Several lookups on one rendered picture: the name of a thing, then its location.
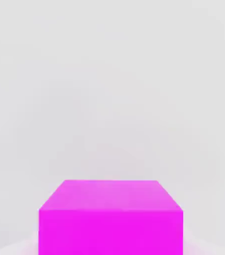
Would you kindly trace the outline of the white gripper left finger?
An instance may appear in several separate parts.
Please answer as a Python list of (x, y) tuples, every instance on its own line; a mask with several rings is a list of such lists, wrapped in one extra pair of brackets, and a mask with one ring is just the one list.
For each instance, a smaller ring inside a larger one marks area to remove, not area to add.
[(3, 247), (0, 255), (38, 255), (38, 239), (31, 238)]

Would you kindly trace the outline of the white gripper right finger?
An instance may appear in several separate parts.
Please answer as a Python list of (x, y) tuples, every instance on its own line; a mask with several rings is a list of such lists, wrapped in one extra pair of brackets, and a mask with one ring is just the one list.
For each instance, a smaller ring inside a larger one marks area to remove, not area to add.
[(225, 248), (199, 240), (184, 238), (183, 255), (225, 255)]

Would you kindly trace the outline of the small magenta cube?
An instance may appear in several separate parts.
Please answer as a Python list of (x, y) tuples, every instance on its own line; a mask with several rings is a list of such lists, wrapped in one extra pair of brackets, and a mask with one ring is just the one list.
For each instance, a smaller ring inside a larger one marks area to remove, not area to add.
[(154, 180), (66, 180), (38, 223), (38, 255), (183, 255), (183, 210)]

